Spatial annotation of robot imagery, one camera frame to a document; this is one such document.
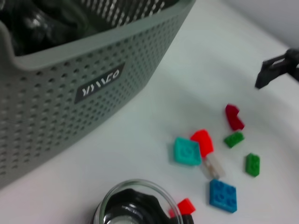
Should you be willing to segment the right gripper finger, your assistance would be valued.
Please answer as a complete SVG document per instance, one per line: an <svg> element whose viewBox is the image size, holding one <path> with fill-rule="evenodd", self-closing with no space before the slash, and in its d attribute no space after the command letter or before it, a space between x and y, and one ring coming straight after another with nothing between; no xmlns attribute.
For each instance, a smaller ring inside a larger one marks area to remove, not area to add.
<svg viewBox="0 0 299 224"><path fill-rule="evenodd" d="M255 88L261 89L281 75L288 74L299 81L299 49L288 49L283 55L263 61Z"/></svg>

